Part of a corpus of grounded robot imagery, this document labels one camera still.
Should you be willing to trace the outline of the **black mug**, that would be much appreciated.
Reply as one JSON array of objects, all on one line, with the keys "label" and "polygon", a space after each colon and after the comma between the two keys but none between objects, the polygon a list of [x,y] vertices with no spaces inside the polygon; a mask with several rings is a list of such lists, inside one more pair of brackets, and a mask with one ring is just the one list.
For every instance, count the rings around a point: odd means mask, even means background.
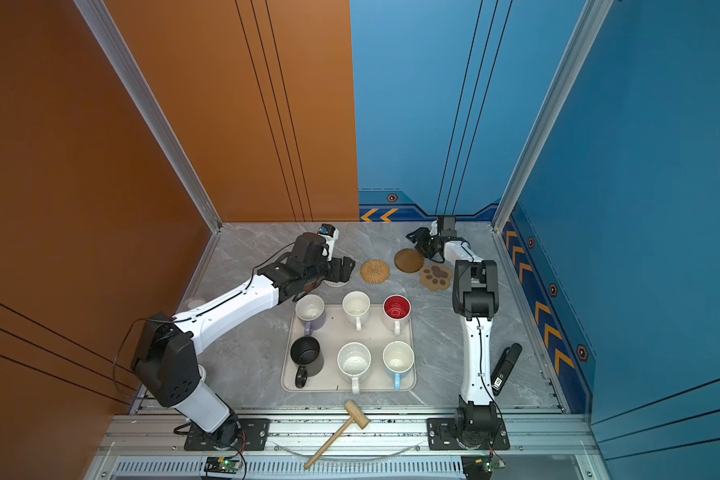
[{"label": "black mug", "polygon": [[290,347],[290,358],[297,366],[294,382],[298,389],[304,388],[324,367],[320,343],[312,336],[297,338]]}]

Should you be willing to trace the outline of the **rattan round coaster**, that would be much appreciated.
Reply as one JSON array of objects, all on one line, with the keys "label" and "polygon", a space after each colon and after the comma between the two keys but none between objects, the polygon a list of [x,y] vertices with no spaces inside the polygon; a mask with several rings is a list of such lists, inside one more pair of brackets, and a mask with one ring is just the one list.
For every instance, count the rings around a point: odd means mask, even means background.
[{"label": "rattan round coaster", "polygon": [[389,278],[390,274],[390,266],[379,259],[364,262],[360,269],[361,278],[369,284],[381,284]]}]

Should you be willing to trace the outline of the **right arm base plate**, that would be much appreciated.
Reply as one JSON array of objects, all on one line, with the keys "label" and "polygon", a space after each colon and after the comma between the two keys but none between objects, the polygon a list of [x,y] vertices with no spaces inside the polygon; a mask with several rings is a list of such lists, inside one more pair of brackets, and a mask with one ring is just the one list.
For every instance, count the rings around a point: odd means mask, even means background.
[{"label": "right arm base plate", "polygon": [[430,450],[508,451],[511,448],[502,419],[491,429],[470,427],[459,431],[454,418],[428,418],[426,427]]}]

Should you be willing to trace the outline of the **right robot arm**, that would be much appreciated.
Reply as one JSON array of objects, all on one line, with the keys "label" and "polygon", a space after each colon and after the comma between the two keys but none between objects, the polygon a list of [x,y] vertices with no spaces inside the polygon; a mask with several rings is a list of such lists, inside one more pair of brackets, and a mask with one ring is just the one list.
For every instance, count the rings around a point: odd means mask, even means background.
[{"label": "right robot arm", "polygon": [[498,266],[458,235],[453,216],[439,216],[407,238],[425,258],[453,267],[452,306],[462,327],[464,367],[452,436],[464,449],[507,450],[508,433],[490,377],[493,318],[500,305]]}]

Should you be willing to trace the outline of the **dark wooden round coaster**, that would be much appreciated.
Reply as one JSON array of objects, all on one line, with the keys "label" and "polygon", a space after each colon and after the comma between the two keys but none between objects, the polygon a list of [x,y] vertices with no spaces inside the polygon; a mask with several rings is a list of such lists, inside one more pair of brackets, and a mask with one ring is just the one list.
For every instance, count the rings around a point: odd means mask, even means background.
[{"label": "dark wooden round coaster", "polygon": [[407,274],[420,271],[425,263],[425,257],[416,249],[402,249],[394,257],[396,268]]}]

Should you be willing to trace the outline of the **white mug red inside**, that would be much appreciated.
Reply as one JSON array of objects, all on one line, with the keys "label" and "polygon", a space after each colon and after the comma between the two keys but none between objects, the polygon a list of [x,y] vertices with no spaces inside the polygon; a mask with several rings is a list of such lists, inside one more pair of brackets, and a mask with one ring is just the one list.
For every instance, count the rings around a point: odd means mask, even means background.
[{"label": "white mug red inside", "polygon": [[401,335],[410,314],[411,303],[405,296],[391,295],[382,304],[382,321],[395,336]]}]

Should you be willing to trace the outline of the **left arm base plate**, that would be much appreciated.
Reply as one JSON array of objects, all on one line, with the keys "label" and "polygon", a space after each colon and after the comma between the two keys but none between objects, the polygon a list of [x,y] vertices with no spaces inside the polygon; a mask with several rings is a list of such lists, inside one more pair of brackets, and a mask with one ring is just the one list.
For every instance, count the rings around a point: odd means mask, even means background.
[{"label": "left arm base plate", "polygon": [[194,422],[186,431],[186,451],[263,451],[269,435],[268,418],[238,418],[225,421],[213,433],[205,432]]}]

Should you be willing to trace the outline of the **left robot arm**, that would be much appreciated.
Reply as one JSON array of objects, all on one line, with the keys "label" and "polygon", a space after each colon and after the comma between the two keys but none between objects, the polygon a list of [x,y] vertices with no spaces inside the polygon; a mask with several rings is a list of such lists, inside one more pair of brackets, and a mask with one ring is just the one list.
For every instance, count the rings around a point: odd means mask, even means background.
[{"label": "left robot arm", "polygon": [[355,261],[334,255],[339,231],[323,224],[300,234],[251,270],[248,280],[215,299],[171,317],[144,320],[131,372],[156,401],[199,428],[214,446],[236,447],[239,417],[206,383],[198,356],[228,331],[288,300],[297,301],[321,283],[346,283]]}]

